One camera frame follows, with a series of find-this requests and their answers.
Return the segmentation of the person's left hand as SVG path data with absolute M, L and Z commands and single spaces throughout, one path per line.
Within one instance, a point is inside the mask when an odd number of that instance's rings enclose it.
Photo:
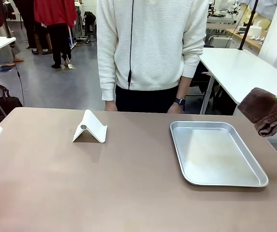
M 168 109 L 168 114 L 181 114 L 183 112 L 183 106 L 177 103 L 173 103 Z

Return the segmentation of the person's right hand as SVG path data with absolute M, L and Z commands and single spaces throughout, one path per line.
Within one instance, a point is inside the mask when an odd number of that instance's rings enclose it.
M 105 101 L 105 111 L 118 111 L 115 101 Z

